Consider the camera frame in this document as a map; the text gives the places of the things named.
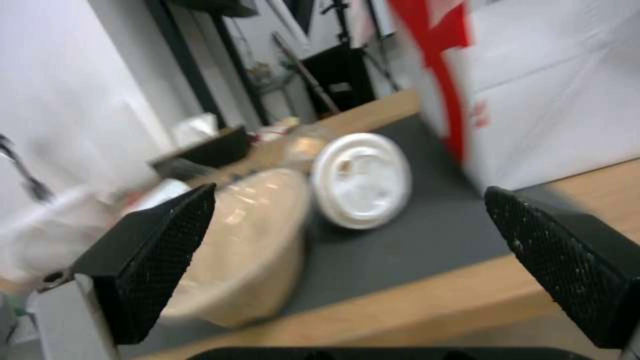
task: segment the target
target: white paper bag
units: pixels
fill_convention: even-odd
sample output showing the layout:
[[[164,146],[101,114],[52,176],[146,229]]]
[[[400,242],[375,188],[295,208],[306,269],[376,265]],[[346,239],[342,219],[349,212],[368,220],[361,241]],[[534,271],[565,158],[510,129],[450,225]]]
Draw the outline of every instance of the white paper bag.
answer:
[[[479,191],[640,156],[640,1],[388,1],[424,118]]]

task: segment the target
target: gray mat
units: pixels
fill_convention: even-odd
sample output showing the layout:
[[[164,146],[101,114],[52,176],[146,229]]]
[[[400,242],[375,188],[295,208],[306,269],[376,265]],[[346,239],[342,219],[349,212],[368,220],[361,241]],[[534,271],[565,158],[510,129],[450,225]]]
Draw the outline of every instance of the gray mat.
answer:
[[[373,231],[348,231],[313,212],[307,224],[305,269],[281,315],[366,295],[509,253],[484,211],[482,198],[444,146],[416,115],[379,131],[395,141],[412,169],[407,207]],[[571,208],[544,186],[522,193]],[[141,344],[120,347],[124,357],[183,345],[225,329],[194,320],[157,324]]]

